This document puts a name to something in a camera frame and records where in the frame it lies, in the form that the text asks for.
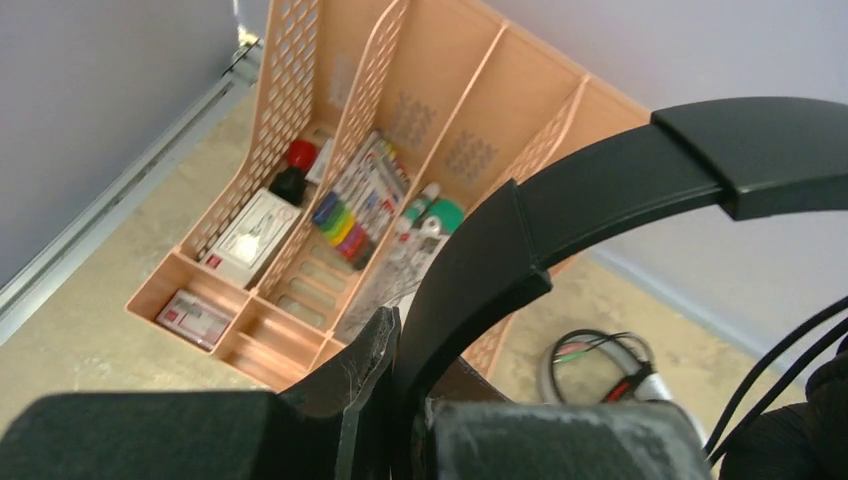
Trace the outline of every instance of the storage compartment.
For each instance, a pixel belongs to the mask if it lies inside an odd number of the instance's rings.
[[[244,290],[201,268],[190,258],[178,252],[171,252],[133,295],[127,304],[127,311],[169,333],[174,333],[157,322],[156,318],[179,290],[196,295],[232,318],[238,315],[248,299]],[[181,338],[204,350],[197,342],[185,336]]]
[[[397,268],[384,268],[394,226],[429,183],[467,215],[509,179],[522,182],[649,119],[474,0],[272,0],[266,32],[244,163],[127,310],[154,321],[181,288],[209,300],[234,316],[212,355],[277,390],[341,351],[335,334],[346,313],[370,317],[374,305],[358,294],[368,283],[395,281]],[[410,188],[356,271],[310,219],[374,129],[396,149]],[[286,167],[297,137],[319,149],[334,137],[321,182],[307,188],[302,217],[267,270],[250,290],[238,288],[196,260]],[[484,375],[507,328],[505,319],[464,354]]]

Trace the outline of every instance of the white box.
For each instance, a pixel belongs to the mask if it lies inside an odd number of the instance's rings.
[[[283,245],[301,209],[262,188],[247,202],[201,263],[244,288]]]
[[[156,321],[202,348],[212,350],[233,317],[193,293],[177,290]]]

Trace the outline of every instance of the colorful stack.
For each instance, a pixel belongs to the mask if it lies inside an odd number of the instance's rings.
[[[396,156],[380,132],[371,132],[312,215],[312,223],[357,270],[368,264],[409,190]]]

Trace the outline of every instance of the gray partition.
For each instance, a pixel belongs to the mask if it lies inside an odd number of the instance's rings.
[[[0,286],[229,65],[231,0],[4,0]]]

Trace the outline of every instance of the small bottle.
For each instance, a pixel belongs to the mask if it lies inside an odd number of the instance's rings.
[[[424,187],[424,190],[421,190],[418,196],[415,197],[415,200],[409,204],[409,207],[398,218],[397,223],[395,223],[395,231],[400,234],[408,232],[421,214],[427,210],[427,207],[433,203],[433,200],[439,196],[441,190],[441,186],[436,182],[432,182]]]

